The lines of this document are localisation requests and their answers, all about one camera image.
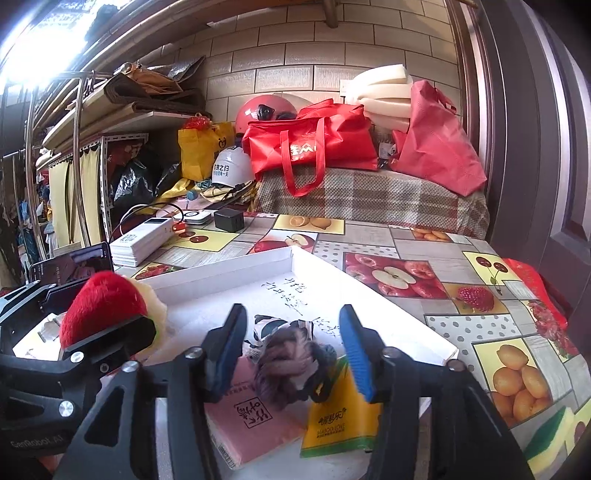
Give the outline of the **yellow tissue pack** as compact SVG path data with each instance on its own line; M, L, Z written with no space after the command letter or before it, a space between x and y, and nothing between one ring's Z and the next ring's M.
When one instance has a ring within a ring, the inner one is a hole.
M371 404L356 389L346 356L335 364L331 393L322 403L311 405L308 427L301 443L301 458L363 450L370 452L379 429L383 407Z

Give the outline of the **red plush toy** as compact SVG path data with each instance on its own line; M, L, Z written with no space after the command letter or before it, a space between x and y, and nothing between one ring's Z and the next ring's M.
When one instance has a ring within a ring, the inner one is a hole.
M150 285L111 271L98 272L86 281L61 321L61 350L138 315L150 319L156 331L152 344L139 352L139 359L145 360L167 340L166 305Z

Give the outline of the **pink tissue pack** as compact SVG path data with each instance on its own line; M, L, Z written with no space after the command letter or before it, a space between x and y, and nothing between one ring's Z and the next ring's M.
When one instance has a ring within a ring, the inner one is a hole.
M231 470L293 443L304 435L301 421L263 401L254 389L256 367L240 357L228 391L216 403L204 405L211 440Z

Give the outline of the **purple grey yarn ball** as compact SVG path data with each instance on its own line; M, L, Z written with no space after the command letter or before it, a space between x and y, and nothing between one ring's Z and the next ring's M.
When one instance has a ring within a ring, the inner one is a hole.
M291 322L263 340L253 386L276 410L308 400L322 403L331 394L337 352L332 345L318 344L311 330L304 322Z

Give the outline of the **black white patterned cloth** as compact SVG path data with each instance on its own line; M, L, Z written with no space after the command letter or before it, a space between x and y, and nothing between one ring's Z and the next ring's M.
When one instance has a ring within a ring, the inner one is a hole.
M269 340L270 336L276 330L287 328L300 329L307 340L315 338L313 321L301 319L287 321L278 317L256 314L252 332L250 332L249 337L246 337L243 342L242 354L252 360L252 362L256 362L263 353L263 345L266 343L266 340Z

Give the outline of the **black smartphone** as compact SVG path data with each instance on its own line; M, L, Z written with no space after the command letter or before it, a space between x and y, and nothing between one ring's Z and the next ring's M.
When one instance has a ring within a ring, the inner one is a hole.
M38 262L31 266L32 281L58 286L87 279L97 272L112 271L110 247L106 242Z

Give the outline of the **fruit pattern tablecloth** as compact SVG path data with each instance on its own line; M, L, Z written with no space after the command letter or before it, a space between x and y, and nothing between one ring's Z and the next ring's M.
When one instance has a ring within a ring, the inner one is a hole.
M589 367L545 304L483 240L437 229L249 213L238 233L186 224L139 266L115 268L145 279L281 248L325 260L454 344L520 445L570 407L566 458L539 479L556 477L590 421Z

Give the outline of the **plaid cloth covered bench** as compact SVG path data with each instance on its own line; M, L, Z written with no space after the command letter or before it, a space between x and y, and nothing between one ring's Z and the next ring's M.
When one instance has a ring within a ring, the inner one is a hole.
M484 193L459 196L398 172L329 168L321 186L304 197L287 191L283 174L269 171L256 183L252 210L401 225L486 237L490 215Z

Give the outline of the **black plastic bag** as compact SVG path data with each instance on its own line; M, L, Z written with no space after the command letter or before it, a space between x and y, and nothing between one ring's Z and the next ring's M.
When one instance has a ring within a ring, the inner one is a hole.
M174 163L164 170L150 169L141 161L131 160L115 176L112 186L113 207L127 209L140 203L150 204L181 179L181 167Z

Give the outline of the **white round charger device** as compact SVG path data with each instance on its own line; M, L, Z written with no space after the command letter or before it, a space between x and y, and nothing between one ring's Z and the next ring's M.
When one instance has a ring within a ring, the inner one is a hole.
M213 220L214 210L185 211L184 221L191 226L204 226Z

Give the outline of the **black charger cube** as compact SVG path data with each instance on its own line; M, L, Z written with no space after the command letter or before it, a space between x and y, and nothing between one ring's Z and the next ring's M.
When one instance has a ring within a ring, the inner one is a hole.
M236 233L245 228L245 215L241 210L224 207L216 210L213 215L217 229L228 233Z

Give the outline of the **pink red shopping bag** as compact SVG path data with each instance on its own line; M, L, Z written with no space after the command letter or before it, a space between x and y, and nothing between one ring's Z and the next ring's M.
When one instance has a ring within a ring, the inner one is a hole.
M436 183L459 195L481 190L487 177L453 102L426 80L411 88L411 118L406 133L393 132L396 172Z

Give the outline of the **metal storage shelf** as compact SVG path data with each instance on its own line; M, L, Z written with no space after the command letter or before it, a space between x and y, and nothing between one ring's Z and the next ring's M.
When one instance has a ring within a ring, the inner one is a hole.
M99 199L102 241L113 230L113 168L109 164L109 146L117 142L136 141L143 145L151 130L172 129L190 116L205 110L204 92L192 78L204 60L143 67L127 63L113 74L94 71L67 71L63 78L75 81L74 98L61 119L35 138L35 112L30 110L25 122L24 160L27 187L32 189L41 173L63 161L74 167L74 197L77 204L83 243L58 247L49 200L49 218L41 223L32 219L31 227L43 258L75 247L91 246L82 204L80 153L98 149Z

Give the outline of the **yellow shopping bag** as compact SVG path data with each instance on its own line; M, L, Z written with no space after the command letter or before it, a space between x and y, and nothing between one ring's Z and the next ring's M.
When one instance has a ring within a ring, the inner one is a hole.
M181 174L192 181L211 177L219 153L235 144L231 122L214 123L205 116L188 119L177 132L181 156Z

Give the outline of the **cream foam roll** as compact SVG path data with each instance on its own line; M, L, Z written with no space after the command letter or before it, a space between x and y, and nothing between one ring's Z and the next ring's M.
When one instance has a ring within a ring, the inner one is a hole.
M403 64L386 65L342 80L339 94L346 104L363 105L363 114L374 126L407 132L413 83Z

